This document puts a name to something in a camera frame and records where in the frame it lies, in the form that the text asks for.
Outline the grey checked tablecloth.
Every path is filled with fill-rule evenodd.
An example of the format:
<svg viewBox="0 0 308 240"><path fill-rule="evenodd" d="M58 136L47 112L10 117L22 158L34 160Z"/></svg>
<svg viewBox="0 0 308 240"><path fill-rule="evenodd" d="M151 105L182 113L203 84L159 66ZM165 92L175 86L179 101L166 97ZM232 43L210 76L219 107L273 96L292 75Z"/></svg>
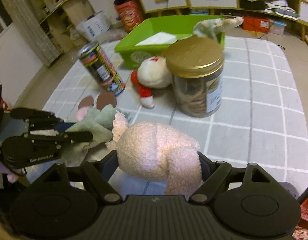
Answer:
<svg viewBox="0 0 308 240"><path fill-rule="evenodd" d="M153 91L155 106L144 108L114 43L104 50L126 83L117 106L129 123L161 122L196 139L213 161L234 167L257 163L278 181L304 192L308 186L308 131L293 74L281 48L254 38L226 37L222 100L205 118L176 106L172 88Z"/></svg>

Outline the white sponge block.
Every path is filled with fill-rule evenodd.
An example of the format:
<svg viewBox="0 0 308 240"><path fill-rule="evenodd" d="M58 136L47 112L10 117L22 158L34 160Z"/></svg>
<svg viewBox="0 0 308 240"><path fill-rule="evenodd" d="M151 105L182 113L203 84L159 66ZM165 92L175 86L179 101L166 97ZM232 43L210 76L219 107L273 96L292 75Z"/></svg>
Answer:
<svg viewBox="0 0 308 240"><path fill-rule="evenodd" d="M158 32L155 35L152 35L136 44L136 46L148 46L148 45L156 45L156 44L173 44L177 41L177 36L166 33L166 32Z"/></svg>

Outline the red storage box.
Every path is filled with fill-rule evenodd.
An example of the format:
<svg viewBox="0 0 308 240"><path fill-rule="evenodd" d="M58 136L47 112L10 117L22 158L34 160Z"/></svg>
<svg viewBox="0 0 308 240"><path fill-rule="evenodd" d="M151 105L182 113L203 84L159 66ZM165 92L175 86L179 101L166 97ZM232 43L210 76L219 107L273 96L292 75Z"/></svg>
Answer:
<svg viewBox="0 0 308 240"><path fill-rule="evenodd" d="M268 33L270 24L271 22L268 19L244 16L242 28L246 31Z"/></svg>

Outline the light green fluffy towel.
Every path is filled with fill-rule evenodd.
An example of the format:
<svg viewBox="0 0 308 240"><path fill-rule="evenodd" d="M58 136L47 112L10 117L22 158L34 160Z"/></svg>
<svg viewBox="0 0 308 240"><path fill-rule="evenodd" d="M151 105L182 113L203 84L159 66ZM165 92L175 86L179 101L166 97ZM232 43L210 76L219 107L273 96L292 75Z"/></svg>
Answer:
<svg viewBox="0 0 308 240"><path fill-rule="evenodd" d="M74 123L66 132L91 132L93 139L90 142L75 142L61 151L60 161L68 167L80 166L89 150L112 140L113 121L117 112L128 118L130 113L124 112L112 105L106 105L102 110L90 107L85 117Z"/></svg>

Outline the pink plush toy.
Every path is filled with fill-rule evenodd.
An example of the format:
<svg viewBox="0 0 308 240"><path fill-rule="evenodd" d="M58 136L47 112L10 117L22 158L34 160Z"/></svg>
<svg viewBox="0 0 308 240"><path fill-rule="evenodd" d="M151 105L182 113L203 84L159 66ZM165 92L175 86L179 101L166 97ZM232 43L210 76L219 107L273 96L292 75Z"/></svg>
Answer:
<svg viewBox="0 0 308 240"><path fill-rule="evenodd" d="M117 152L119 168L130 176L166 182L165 194L189 198L202 184L199 143L178 129L159 122L129 125L114 116L113 138L106 143Z"/></svg>

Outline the bunny doll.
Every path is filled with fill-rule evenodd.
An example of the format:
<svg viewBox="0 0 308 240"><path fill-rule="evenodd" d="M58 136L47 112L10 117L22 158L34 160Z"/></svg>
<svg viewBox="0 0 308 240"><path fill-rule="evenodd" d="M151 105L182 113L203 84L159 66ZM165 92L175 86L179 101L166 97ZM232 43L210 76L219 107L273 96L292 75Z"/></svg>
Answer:
<svg viewBox="0 0 308 240"><path fill-rule="evenodd" d="M227 30L240 26L244 21L243 17L214 18L198 22L193 28L193 35L206 37L217 41L217 35Z"/></svg>

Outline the gold lid glass jar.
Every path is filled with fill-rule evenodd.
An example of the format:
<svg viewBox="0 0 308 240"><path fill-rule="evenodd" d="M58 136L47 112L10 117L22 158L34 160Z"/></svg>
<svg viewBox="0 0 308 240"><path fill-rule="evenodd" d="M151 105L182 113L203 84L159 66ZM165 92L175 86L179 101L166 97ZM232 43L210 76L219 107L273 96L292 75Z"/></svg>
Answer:
<svg viewBox="0 0 308 240"><path fill-rule="evenodd" d="M195 118L217 111L222 98L223 47L206 37L179 40L164 52L179 109Z"/></svg>

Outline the white red plush toy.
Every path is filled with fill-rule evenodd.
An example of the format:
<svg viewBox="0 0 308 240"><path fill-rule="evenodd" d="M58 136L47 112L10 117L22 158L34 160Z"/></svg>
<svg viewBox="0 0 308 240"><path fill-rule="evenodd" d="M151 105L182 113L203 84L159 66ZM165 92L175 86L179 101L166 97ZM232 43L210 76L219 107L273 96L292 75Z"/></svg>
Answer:
<svg viewBox="0 0 308 240"><path fill-rule="evenodd" d="M145 59L137 70L133 70L130 80L138 90L141 105L152 109L155 104L151 89L168 87L172 84L172 75L167 68L166 59L155 56Z"/></svg>

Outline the black drink can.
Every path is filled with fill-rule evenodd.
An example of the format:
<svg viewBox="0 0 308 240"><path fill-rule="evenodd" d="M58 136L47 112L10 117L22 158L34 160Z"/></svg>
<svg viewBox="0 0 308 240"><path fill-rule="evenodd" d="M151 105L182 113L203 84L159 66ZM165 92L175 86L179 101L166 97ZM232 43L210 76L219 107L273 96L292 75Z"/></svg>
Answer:
<svg viewBox="0 0 308 240"><path fill-rule="evenodd" d="M97 41L84 45L79 50L78 57L102 89L112 92L115 96L120 95L124 91L124 81Z"/></svg>

